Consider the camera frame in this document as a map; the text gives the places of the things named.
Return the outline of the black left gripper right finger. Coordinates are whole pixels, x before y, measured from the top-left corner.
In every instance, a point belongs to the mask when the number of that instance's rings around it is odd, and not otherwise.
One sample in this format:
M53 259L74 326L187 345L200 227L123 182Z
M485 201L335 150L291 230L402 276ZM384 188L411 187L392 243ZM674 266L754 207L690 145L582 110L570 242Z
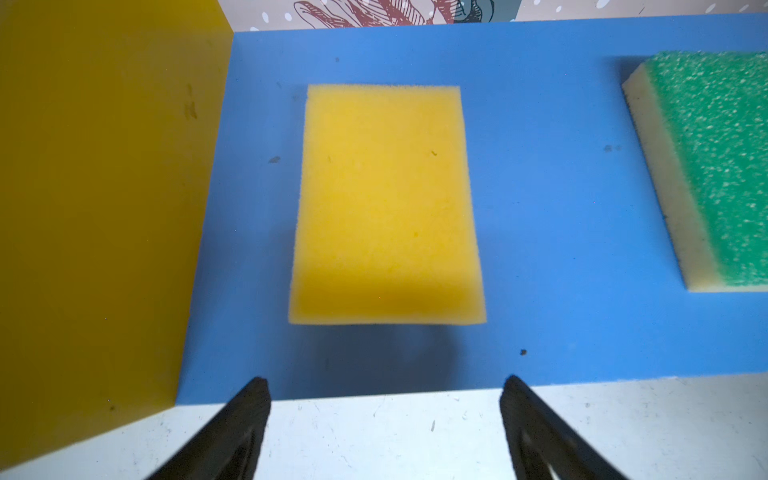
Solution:
M518 479L623 479L519 377L504 384L500 412Z

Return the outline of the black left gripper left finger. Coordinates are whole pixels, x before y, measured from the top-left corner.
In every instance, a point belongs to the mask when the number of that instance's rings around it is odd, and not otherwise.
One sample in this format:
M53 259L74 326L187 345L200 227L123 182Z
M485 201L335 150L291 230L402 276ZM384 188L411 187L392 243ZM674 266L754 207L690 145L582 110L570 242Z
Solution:
M252 379L151 479L252 479L271 410L264 378Z

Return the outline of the yellow sponge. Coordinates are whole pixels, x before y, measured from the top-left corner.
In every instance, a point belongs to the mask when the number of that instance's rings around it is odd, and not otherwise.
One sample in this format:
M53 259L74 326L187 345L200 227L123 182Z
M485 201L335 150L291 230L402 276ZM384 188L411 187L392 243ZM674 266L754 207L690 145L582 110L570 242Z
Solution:
M486 321L458 87L309 87L289 319Z

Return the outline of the green sponge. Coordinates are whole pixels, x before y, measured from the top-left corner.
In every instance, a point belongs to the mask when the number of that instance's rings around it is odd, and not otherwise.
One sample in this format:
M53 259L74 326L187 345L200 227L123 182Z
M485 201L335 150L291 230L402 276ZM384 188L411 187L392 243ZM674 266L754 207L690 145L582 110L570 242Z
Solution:
M660 52L622 90L686 288L766 291L766 53Z

